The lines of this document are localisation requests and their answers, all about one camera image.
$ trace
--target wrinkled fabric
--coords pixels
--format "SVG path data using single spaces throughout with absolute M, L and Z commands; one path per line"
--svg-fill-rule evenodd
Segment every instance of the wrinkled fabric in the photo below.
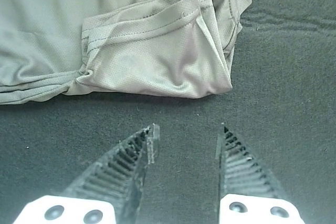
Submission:
M 0 0 L 0 104 L 92 91 L 229 91 L 239 18 L 250 3 Z

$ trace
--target dark gray carpet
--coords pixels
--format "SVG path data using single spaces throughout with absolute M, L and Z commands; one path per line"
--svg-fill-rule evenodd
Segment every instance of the dark gray carpet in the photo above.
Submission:
M 228 94 L 93 93 L 0 107 L 0 223 L 152 122 L 162 129 L 161 154 L 139 223 L 212 223 L 221 121 L 264 158 L 307 224 L 336 223 L 335 1 L 254 0 L 241 22 Z

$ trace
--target fabric fold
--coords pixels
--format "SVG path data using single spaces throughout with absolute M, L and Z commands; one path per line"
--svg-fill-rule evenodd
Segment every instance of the fabric fold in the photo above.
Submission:
M 201 98 L 232 88 L 251 0 L 0 0 L 0 104 L 58 94 Z

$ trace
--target gray fabric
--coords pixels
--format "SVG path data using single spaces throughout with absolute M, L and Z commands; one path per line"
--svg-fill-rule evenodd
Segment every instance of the gray fabric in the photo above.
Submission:
M 229 91 L 239 18 L 250 3 L 0 0 L 0 104 L 62 92 L 200 98 Z
M 139 224 L 216 224 L 212 141 L 221 121 L 262 157 L 306 224 L 336 223 L 334 0 L 253 0 L 240 21 L 225 95 L 91 93 L 0 106 L 0 223 L 155 122 L 161 153 L 146 177 Z

